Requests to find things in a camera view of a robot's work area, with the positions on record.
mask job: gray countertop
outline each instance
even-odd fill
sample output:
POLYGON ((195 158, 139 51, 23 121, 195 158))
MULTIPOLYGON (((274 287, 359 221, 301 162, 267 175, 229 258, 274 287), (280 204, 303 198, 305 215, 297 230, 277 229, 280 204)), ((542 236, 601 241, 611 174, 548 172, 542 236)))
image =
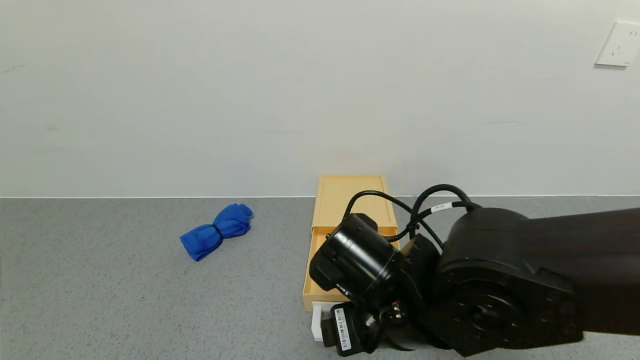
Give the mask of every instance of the gray countertop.
MULTIPOLYGON (((640 206, 638 197, 476 201, 529 217, 640 206)), ((2 199, 2 359, 338 358, 313 340, 301 300, 313 205, 313 199, 2 199), (178 236, 233 202, 254 210, 252 230, 194 262, 178 236)), ((429 220, 445 238, 460 214, 429 220)), ((406 221, 396 215, 399 224, 406 221)), ((428 348, 354 358, 391 357, 460 359, 428 348)), ((474 359, 640 359, 640 337, 588 333, 577 344, 494 350, 474 359)))

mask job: barcode sticker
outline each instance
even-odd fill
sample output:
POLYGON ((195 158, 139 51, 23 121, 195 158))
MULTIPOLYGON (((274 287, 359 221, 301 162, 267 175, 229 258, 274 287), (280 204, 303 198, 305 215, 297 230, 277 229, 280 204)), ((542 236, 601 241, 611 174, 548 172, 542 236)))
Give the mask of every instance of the barcode sticker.
POLYGON ((338 336, 340 336, 340 347, 342 351, 351 350, 351 339, 349 339, 349 329, 347 328, 347 320, 344 317, 344 309, 336 309, 335 324, 338 326, 338 336))
POLYGON ((433 214, 433 213, 437 213, 438 211, 451 209, 451 208, 453 208, 453 202, 447 202, 445 204, 440 204, 440 205, 433 206, 431 208, 431 213, 433 214))

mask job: folded blue cloth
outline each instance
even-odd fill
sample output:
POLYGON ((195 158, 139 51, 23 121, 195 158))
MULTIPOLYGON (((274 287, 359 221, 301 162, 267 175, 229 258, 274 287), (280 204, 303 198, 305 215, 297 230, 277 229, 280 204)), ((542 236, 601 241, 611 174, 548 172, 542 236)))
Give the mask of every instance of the folded blue cloth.
POLYGON ((246 234, 251 229, 249 218, 252 215, 253 212, 247 205, 231 204, 220 211, 213 220, 213 225, 198 226, 182 235, 180 241, 189 256, 200 261, 216 250, 222 244, 222 239, 246 234))

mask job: black robotic arm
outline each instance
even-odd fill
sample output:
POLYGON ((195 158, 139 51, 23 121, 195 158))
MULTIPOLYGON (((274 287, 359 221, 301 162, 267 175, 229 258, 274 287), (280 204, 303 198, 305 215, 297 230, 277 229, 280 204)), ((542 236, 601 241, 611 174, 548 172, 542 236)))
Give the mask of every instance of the black robotic arm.
MULTIPOLYGON (((406 233, 430 214, 421 202, 406 233)), ((576 342, 583 331, 640 335, 640 209, 528 219, 468 197, 458 205, 468 213, 442 254, 420 234, 397 250, 366 215, 345 216, 309 269, 352 300, 323 322, 325 345, 346 331, 343 356, 384 340, 407 350, 403 337, 470 356, 576 342)))

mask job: wall outlet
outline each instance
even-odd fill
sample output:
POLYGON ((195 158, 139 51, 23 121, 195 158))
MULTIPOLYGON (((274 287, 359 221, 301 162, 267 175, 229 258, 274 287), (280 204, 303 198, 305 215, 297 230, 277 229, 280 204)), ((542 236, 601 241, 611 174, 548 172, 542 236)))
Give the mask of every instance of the wall outlet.
POLYGON ((640 24, 614 22, 596 64, 629 66, 639 47, 640 24))

